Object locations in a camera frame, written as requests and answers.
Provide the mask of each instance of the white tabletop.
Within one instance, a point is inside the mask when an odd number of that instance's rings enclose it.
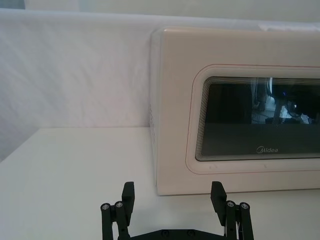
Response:
[[[100,205],[121,200],[127,181],[135,184],[131,236],[223,233],[209,195],[157,196],[148,128],[56,128],[39,130],[0,163],[0,239],[101,240]],[[319,239],[320,190],[228,199],[250,204],[256,240]]]

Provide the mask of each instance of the white fabric backdrop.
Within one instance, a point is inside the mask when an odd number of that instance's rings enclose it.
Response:
[[[0,10],[0,159],[39,128],[149,125],[151,33],[320,31],[320,23]]]

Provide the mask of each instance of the microwave oven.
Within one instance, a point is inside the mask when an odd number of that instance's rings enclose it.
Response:
[[[160,29],[149,112],[160,195],[320,188],[320,33]]]

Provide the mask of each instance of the midea logo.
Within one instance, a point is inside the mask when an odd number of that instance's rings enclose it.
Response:
[[[265,146],[258,146],[256,149],[257,154],[263,154],[263,153],[277,153],[278,148],[267,148]]]

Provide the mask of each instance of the dark glass window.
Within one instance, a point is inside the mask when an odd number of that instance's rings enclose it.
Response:
[[[320,157],[320,79],[210,77],[198,161]]]

